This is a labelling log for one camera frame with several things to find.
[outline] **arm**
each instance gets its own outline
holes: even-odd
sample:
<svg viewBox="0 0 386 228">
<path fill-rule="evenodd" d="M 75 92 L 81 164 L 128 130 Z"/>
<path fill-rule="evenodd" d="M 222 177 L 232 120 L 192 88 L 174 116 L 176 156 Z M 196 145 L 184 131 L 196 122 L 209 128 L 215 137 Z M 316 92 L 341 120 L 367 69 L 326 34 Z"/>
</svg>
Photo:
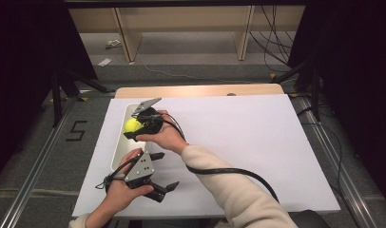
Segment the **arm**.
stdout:
<svg viewBox="0 0 386 228">
<path fill-rule="evenodd" d="M 164 124 L 156 135 L 141 135 L 139 141 L 155 142 L 182 156 L 189 166 L 198 169 L 231 167 L 209 150 L 189 145 L 172 126 Z M 254 182 L 241 174 L 197 175 L 225 211 L 233 227 L 297 227 L 287 212 Z"/>
<path fill-rule="evenodd" d="M 135 149 L 126 154 L 120 164 L 123 164 L 127 160 L 136 157 L 139 153 L 142 153 L 141 149 Z M 122 168 L 119 173 L 125 173 L 130 164 Z M 91 213 L 85 214 L 72 220 L 68 227 L 70 228 L 95 228 L 103 227 L 110 219 L 112 219 L 116 213 L 124 210 L 127 206 L 137 197 L 148 194 L 154 190 L 150 185 L 144 185 L 136 189 L 130 189 L 127 187 L 124 181 L 114 180 L 106 193 L 104 200 L 99 206 Z"/>
</svg>

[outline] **white table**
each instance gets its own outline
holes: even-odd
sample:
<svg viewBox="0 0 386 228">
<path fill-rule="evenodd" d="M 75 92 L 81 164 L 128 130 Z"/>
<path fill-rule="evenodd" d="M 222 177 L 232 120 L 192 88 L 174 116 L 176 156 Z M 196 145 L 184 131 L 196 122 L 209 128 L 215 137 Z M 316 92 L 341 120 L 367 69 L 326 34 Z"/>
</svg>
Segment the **white table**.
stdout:
<svg viewBox="0 0 386 228">
<path fill-rule="evenodd" d="M 110 102 L 74 217 L 92 212 L 105 197 L 105 190 L 95 189 L 95 185 L 111 171 L 125 108 L 145 100 Z M 340 209 L 286 95 L 163 98 L 154 108 L 168 110 L 189 143 L 206 146 L 234 166 L 266 179 L 287 211 Z M 152 152 L 159 151 L 164 150 L 154 145 Z M 162 203 L 140 197 L 117 217 L 222 217 L 223 210 L 195 175 L 187 171 L 182 160 L 172 152 L 164 152 L 162 160 L 154 161 L 156 173 L 152 180 L 161 186 L 174 181 L 180 181 L 180 185 Z"/>
</svg>

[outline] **beige sleeve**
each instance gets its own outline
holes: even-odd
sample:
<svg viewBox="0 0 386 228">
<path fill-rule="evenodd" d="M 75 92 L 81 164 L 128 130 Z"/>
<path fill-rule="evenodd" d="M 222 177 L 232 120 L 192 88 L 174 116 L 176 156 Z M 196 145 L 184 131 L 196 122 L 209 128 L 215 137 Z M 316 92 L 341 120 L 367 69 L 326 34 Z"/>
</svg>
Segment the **beige sleeve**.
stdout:
<svg viewBox="0 0 386 228">
<path fill-rule="evenodd" d="M 72 220 L 68 224 L 68 228 L 85 228 L 88 216 L 89 214 L 84 214 L 84 215 L 81 215 L 79 218 Z"/>
<path fill-rule="evenodd" d="M 198 169 L 228 168 L 229 163 L 208 149 L 189 145 L 182 152 L 188 166 Z M 269 193 L 241 174 L 197 175 L 225 211 L 233 227 L 297 227 Z"/>
</svg>

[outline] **tennis ball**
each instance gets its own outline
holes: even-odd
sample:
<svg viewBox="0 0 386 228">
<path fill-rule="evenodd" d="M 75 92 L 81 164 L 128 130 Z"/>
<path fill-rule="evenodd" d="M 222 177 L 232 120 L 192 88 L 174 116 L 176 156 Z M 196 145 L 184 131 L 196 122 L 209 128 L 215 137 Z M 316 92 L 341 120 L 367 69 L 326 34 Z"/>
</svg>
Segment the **tennis ball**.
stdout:
<svg viewBox="0 0 386 228">
<path fill-rule="evenodd" d="M 142 127 L 143 125 L 137 119 L 131 118 L 125 123 L 125 132 L 134 132 Z"/>
</svg>

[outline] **hand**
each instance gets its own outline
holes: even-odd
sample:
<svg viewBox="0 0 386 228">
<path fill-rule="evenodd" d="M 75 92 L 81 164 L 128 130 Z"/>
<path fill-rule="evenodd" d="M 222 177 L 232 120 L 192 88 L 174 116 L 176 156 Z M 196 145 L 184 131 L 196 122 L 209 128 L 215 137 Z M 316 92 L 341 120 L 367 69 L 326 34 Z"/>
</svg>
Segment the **hand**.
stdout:
<svg viewBox="0 0 386 228">
<path fill-rule="evenodd" d="M 174 123 L 166 114 L 167 111 L 158 111 L 164 120 Z M 163 128 L 155 135 L 139 135 L 136 137 L 138 141 L 154 142 L 163 149 L 172 150 L 181 155 L 188 143 L 182 138 L 181 134 L 168 123 L 164 123 Z"/>
<path fill-rule="evenodd" d="M 143 153 L 142 149 L 134 149 L 126 154 L 120 164 L 135 158 L 139 153 Z M 125 173 L 131 164 L 123 167 L 119 173 Z M 143 196 L 152 192 L 154 188 L 151 185 L 143 185 L 141 187 L 130 189 L 124 181 L 113 180 L 107 191 L 105 199 L 101 204 L 87 217 L 86 227 L 102 227 L 116 213 L 124 210 L 127 206 L 139 196 Z"/>
</svg>

